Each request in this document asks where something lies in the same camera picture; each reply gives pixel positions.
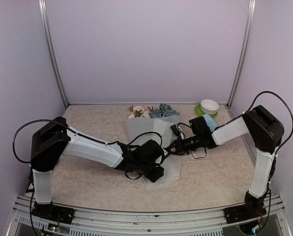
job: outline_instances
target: marble surface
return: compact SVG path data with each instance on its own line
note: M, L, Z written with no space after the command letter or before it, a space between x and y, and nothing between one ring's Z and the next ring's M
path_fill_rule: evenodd
M195 118L195 105L172 105L181 121ZM124 120L128 105L69 106L68 124L102 140L127 143ZM230 120L221 106L216 122ZM191 130L184 128L187 136ZM207 150L205 159L183 156L180 180L147 191L142 181L129 180L123 172L75 156L62 156L52 178L55 203L120 211L179 211L241 203L253 178L254 167L241 138ZM202 156L204 151L194 153Z

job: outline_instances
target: black mount bracket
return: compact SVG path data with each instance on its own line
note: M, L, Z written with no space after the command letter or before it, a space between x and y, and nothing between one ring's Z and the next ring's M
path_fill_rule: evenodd
M64 223L71 225L74 216L74 209L50 204L38 204L35 202L32 215L55 221L57 223Z
M260 217L261 214L265 215L266 210L264 205L260 206L258 209L254 209L250 215L246 215L246 205L239 205L228 207L224 209L226 223L236 223L239 221L250 220L257 217Z

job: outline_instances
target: wire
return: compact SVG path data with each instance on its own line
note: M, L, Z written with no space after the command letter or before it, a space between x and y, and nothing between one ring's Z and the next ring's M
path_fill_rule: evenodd
M128 173L126 172L126 171L124 171L124 173L125 173L125 176L128 178L128 179L131 179L131 180L137 180L137 179L140 179L141 178L141 174L138 174L138 177L136 177L136 178L130 178L129 177L129 175L128 175Z
M205 156L202 156L202 157L194 157L194 155L192 154L193 151L191 151L191 155L194 159L203 159L203 158L206 158L207 157L207 152L206 152L206 148L205 148Z
M178 129L179 131L180 131L180 133L182 133L182 135L183 135L183 137L181 138L181 139L185 139L186 138L186 135L185 135L185 133L184 132L182 132L182 130L181 129Z
M160 146L162 146L162 144L163 144L162 135L160 135L159 133L154 132L154 131L149 131L149 132L145 132L145 133L139 134L139 135L138 135L136 138L134 138L130 143L128 143L128 145L131 145L131 144L132 144L133 142L135 142L138 138L140 138L141 136L146 135L146 134L156 134L158 137L160 137L160 139L161 139L161 144L160 144Z
M178 127L179 125L184 125L184 126L187 126L188 128L190 128L190 129L191 129L191 126L190 126L190 125L188 125L188 124L185 124L185 123L179 122L179 123L177 124L177 127Z
M264 94L264 93L269 93L269 94L272 94L272 95L274 95L274 96L276 96L277 98L279 98L280 99L280 101L281 102L283 102L283 104L286 106L286 108L289 110L289 113L290 113L290 115L291 115L291 119L292 119L292 130L291 130L291 132L290 132L290 135L284 140L284 142L277 148L277 150L275 151L275 153L274 153L274 155L276 155L277 153L278 153L278 151L279 151L279 149L291 138L291 136L293 135L293 113L292 113L292 111L291 111L291 109L290 109L290 107L287 105L287 103L279 96L279 95L277 95L276 93L274 93L274 92L271 92L271 91L262 91L261 93L259 93L256 97L255 97L255 99L254 99L254 101L252 102L252 104L250 105L250 107L247 109L247 111L249 111L252 107L253 107L253 105L254 105L254 103L256 102L256 100L257 100L257 98L260 96L260 95L262 95L262 94Z
M116 143L118 143L118 141L114 141L114 142L112 142L112 143L106 143L106 142L103 142L103 141L100 141L100 140L96 140L96 139L94 139L94 138L92 138L92 137L89 137L89 136L87 136L87 135L84 135L84 134L81 134L81 133L77 133L75 130L69 128L68 125L64 125L64 124L62 124L62 123L60 123L60 122L57 122L57 121L54 121L54 120L52 120L52 119L36 119L36 120L32 120L32 121L30 121L30 122L28 122L28 123L22 125L22 126L21 126L21 127L15 132L15 134L14 134L14 136L13 136L13 140L12 140L12 150L13 150L13 154L14 154L15 158L16 158L19 162L21 162L21 163L28 164L28 163L30 163L30 161L24 161L24 160L21 160L21 159L18 157L18 155L17 155L17 153L16 153L16 151L15 151L15 140L16 140L16 137L17 137L18 133L19 133L22 129L24 129L25 127L27 127L27 126L29 126L29 125L31 125L31 124L38 123L38 122L50 122L50 123L58 124L58 125L64 127L66 130L69 130L70 132L72 132L72 133L74 133L74 134L76 134L76 135L79 135L79 136L81 136L81 137L84 137L84 138L86 138L86 139L92 140L92 141L97 142L97 143L100 143L100 144L104 144L104 145L112 145L112 144L116 144Z
M261 229L259 229L256 233L259 233L261 230L263 230L263 228L265 227L266 223L268 222L268 219L269 219L269 215L270 215L270 210L271 210L271 195L272 195L272 191L271 189L269 188L269 209L268 209L268 215L265 219L265 222L264 224L262 225Z
M30 198L30 202L29 202L29 218L30 218L30 224L32 226L32 229L35 233L36 236L39 236L34 228L34 224L33 224L33 218L32 218L32 202L33 202L33 197L34 197L34 193L35 193L35 190L33 189L33 192L32 192L32 196Z

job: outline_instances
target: lavender backdrop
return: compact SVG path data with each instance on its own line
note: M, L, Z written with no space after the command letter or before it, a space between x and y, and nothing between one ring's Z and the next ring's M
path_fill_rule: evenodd
M262 90L278 93L293 111L293 1L258 1L253 32L241 83L233 111L246 110ZM258 100L270 110L286 128L291 119L284 105L270 95ZM275 193L281 193L293 226L293 137L281 149L277 170L272 181Z
M248 0L47 1L70 103L225 103Z
M14 132L32 119L62 113L38 2L0 1L0 236L29 173L28 165L13 157ZM34 128L25 130L17 141L17 151L25 160Z

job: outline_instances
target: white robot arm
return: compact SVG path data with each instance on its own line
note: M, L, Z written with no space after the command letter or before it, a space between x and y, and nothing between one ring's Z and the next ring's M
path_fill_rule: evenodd
M154 140L149 140L142 146L108 143L69 127L65 118L58 117L54 121L60 125L50 122L32 138L30 164L37 205L51 204L51 174L62 154L97 161L125 173L136 172L155 182L163 176L164 169L160 164L170 154L184 155L198 148L216 148L250 133L257 148L254 178L246 193L245 205L240 208L229 207L225 209L225 213L228 223L266 214L264 198L275 169L275 151L281 144L284 128L262 106L217 127L213 132L204 117L192 119L189 123L194 136L186 139L182 139L176 127L172 126L177 139L167 148L161 148ZM161 163L156 163L159 157L162 157Z

